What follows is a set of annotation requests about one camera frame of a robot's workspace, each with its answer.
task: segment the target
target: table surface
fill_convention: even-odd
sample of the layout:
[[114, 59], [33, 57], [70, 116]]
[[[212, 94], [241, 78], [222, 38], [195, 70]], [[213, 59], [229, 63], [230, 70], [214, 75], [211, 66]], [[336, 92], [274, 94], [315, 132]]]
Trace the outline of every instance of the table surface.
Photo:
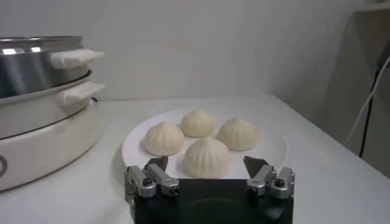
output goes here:
[[389, 223], [390, 179], [276, 97], [98, 102], [105, 133], [64, 168], [0, 193], [0, 223], [133, 223], [124, 201], [121, 146], [145, 119], [180, 107], [253, 110], [289, 141], [296, 175], [294, 223]]

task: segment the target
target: white appliance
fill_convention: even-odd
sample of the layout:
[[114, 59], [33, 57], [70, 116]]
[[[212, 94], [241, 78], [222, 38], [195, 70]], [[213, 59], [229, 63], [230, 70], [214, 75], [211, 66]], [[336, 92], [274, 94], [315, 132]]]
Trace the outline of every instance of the white appliance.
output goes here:
[[0, 191], [51, 173], [99, 137], [81, 37], [0, 38]]

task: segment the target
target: white wall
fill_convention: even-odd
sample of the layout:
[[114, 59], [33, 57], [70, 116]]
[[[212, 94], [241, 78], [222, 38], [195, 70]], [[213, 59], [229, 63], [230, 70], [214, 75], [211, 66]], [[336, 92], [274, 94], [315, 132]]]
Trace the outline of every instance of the white wall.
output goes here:
[[319, 122], [347, 17], [363, 0], [2, 0], [0, 35], [83, 35], [99, 97], [271, 93]]
[[[390, 40], [390, 10], [359, 13], [352, 17], [343, 35], [335, 70], [328, 84], [324, 118], [319, 124], [330, 136], [343, 142], [367, 99], [377, 70], [377, 61]], [[374, 97], [363, 159], [390, 177], [390, 71], [380, 80]], [[359, 154], [366, 112], [346, 145]]]

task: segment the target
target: round plate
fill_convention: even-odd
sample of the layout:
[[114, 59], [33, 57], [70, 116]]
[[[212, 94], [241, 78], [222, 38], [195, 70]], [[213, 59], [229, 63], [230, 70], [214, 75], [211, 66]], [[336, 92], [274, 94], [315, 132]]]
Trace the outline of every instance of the round plate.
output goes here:
[[[135, 127], [126, 140], [122, 147], [122, 157], [126, 166], [139, 166], [143, 168], [145, 164], [156, 156], [149, 154], [143, 147], [143, 139], [148, 129], [154, 125], [159, 124], [163, 121], [171, 122], [172, 124], [179, 125], [184, 115], [193, 110], [193, 108], [182, 108], [179, 110], [170, 111], [167, 113], [160, 114], [152, 117], [137, 127]], [[279, 134], [279, 132], [272, 126], [272, 124], [265, 118], [247, 112], [245, 110], [240, 113], [229, 112], [226, 108], [206, 108], [207, 111], [212, 113], [216, 118], [216, 126], [214, 135], [218, 133], [218, 130], [222, 124], [235, 116], [245, 117], [251, 123], [256, 125], [259, 129], [259, 138], [256, 146], [252, 149], [245, 151], [233, 151], [232, 153], [232, 164], [230, 172], [224, 176], [226, 179], [248, 179], [249, 174], [243, 163], [245, 155], [252, 156], [255, 158], [265, 159], [270, 165], [276, 169], [280, 169], [288, 159], [288, 143], [285, 137]], [[199, 138], [186, 137], [183, 149], [175, 155], [169, 156], [169, 162], [166, 169], [166, 173], [176, 178], [190, 178], [183, 166], [183, 159], [187, 148]]]

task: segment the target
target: steamed bun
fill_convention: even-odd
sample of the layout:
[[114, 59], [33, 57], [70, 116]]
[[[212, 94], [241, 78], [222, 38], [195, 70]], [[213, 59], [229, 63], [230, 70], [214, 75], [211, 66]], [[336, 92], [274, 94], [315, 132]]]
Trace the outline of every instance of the steamed bun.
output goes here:
[[257, 138], [257, 127], [242, 117], [226, 121], [217, 135], [217, 139], [232, 150], [250, 149], [255, 146]]
[[215, 118], [205, 110], [195, 109], [182, 119], [181, 129], [188, 137], [205, 137], [214, 131]]
[[153, 155], [172, 155], [182, 149], [184, 135], [175, 125], [161, 122], [147, 131], [144, 143], [146, 150]]
[[190, 145], [184, 165], [190, 176], [199, 178], [221, 177], [228, 173], [230, 151], [217, 139], [206, 137]]

